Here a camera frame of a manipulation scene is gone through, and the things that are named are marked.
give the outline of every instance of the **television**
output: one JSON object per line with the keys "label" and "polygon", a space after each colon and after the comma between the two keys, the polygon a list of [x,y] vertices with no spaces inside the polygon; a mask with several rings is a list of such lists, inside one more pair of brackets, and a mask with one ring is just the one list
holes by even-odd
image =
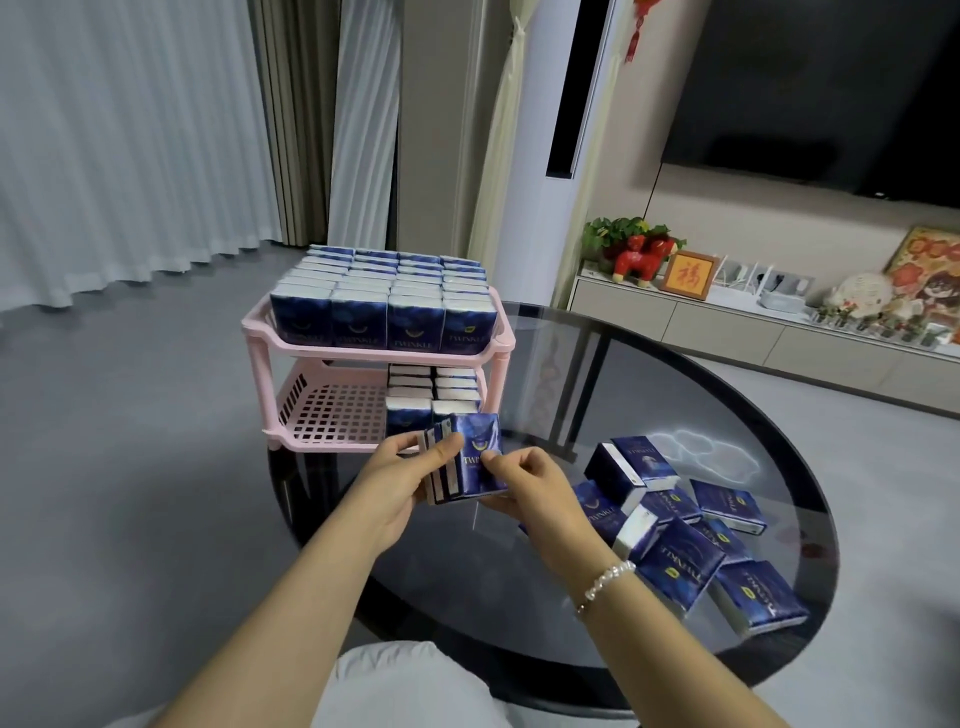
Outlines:
{"label": "television", "polygon": [[662,161],[960,207],[960,0],[714,0]]}

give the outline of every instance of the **gray floor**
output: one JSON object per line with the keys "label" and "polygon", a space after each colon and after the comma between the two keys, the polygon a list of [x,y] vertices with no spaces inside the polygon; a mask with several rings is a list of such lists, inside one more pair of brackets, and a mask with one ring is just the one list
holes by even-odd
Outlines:
{"label": "gray floor", "polygon": [[[295,557],[238,321],[296,257],[267,248],[3,315],[5,728],[94,728],[163,702]],[[758,692],[798,727],[960,723],[960,423],[707,366],[797,445],[840,538],[821,634]]]}

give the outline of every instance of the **cabinet door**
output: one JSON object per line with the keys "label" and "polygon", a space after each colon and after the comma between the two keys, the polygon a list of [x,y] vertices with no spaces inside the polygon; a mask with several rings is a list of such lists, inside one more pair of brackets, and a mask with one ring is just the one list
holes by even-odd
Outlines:
{"label": "cabinet door", "polygon": [[877,392],[898,400],[960,413],[960,361],[905,353]]}
{"label": "cabinet door", "polygon": [[771,369],[875,391],[902,352],[817,330],[786,327],[765,362]]}
{"label": "cabinet door", "polygon": [[723,309],[677,303],[663,343],[733,361],[762,364],[782,331],[783,324]]}
{"label": "cabinet door", "polygon": [[659,341],[675,305],[665,296],[580,279],[570,310]]}

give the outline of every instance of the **glass tabletop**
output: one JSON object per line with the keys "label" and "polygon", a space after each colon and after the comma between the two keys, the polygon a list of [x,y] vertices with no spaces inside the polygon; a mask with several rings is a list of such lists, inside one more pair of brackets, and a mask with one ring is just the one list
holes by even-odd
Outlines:
{"label": "glass tabletop", "polygon": [[[705,597],[684,623],[749,685],[787,665],[823,623],[838,562],[828,506],[800,455],[729,385],[660,343],[556,309],[507,310],[516,349],[500,407],[504,449],[538,445],[578,483],[597,443],[643,434],[689,494],[690,477],[753,493],[769,526],[743,541],[794,585],[810,619],[741,641]],[[270,450],[277,500],[301,545],[365,459]],[[570,715],[626,715],[573,606],[516,522],[465,501],[415,509],[374,565],[357,617],[383,639],[435,642],[495,697]]]}

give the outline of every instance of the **pink basket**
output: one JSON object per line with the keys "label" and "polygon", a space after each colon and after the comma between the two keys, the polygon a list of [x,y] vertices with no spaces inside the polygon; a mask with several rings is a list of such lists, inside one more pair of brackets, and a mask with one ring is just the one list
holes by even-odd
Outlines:
{"label": "pink basket", "polygon": [[[325,361],[468,367],[477,374],[481,411],[498,412],[516,339],[499,295],[493,288],[490,294],[497,310],[496,327],[489,345],[475,356],[295,346],[277,335],[270,297],[263,298],[244,317],[243,330],[268,445],[299,452],[369,452],[383,440],[387,370],[329,366]],[[276,395],[270,350],[297,358]],[[481,369],[487,362],[491,362],[489,385]]]}

